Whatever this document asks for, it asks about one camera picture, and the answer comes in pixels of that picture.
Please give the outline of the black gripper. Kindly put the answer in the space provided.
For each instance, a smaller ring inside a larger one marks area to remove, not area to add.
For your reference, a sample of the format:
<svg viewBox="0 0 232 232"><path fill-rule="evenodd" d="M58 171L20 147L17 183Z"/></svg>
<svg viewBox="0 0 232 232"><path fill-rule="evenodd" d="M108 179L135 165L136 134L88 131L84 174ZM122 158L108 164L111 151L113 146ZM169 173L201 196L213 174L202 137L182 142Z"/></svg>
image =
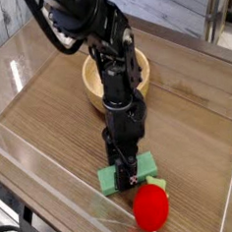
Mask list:
<svg viewBox="0 0 232 232"><path fill-rule="evenodd" d="M101 133L108 163L115 165L115 185L120 192L138 183L138 161L135 156L139 150L138 141L145 136L145 98L138 89L135 89L132 97L132 103L127 108L106 111L107 126ZM127 160L119 158L120 154Z"/></svg>

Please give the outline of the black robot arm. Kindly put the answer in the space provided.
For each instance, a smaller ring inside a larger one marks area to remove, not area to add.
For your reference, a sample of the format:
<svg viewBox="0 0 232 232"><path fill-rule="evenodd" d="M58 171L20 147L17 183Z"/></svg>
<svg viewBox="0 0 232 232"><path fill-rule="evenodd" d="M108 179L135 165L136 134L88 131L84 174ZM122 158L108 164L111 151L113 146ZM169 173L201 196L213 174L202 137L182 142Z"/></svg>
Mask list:
<svg viewBox="0 0 232 232"><path fill-rule="evenodd" d="M124 13L110 0L44 0L56 30L84 42L103 85L106 127L102 131L114 185L123 192L138 183L138 142L145 136L142 68Z"/></svg>

